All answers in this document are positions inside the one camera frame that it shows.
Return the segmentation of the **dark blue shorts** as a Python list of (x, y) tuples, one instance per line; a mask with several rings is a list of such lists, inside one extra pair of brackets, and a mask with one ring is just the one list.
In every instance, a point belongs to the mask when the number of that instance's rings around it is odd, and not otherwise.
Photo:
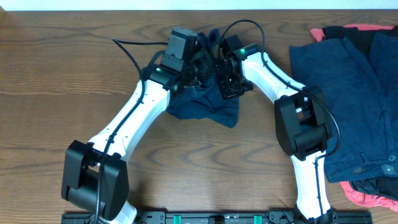
[[(200, 33), (196, 40), (203, 40), (213, 56), (208, 38)], [(178, 81), (180, 73), (164, 67), (175, 78), (172, 96), (167, 112), (178, 119), (209, 118), (219, 124), (232, 128), (238, 122), (239, 100), (224, 100), (216, 80), (216, 60), (214, 75), (200, 86), (180, 89)]]

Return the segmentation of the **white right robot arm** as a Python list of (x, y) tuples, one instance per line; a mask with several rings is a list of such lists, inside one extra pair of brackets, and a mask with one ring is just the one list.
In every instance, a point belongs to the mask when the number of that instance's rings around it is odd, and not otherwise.
[(220, 91), (225, 99), (257, 86), (274, 105), (275, 134), (291, 158), (297, 184), (296, 223), (331, 223), (323, 173), (331, 113), (317, 86), (307, 87), (276, 66), (257, 44), (219, 47)]

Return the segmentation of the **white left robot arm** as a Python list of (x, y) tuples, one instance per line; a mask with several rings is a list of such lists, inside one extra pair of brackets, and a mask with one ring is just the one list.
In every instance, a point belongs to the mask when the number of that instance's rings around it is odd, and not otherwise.
[(65, 154), (61, 196), (89, 211), (81, 223), (133, 223), (127, 164), (137, 144), (175, 96), (214, 74), (212, 49), (203, 41), (168, 43), (139, 68), (140, 80), (127, 103), (87, 143), (73, 141)]

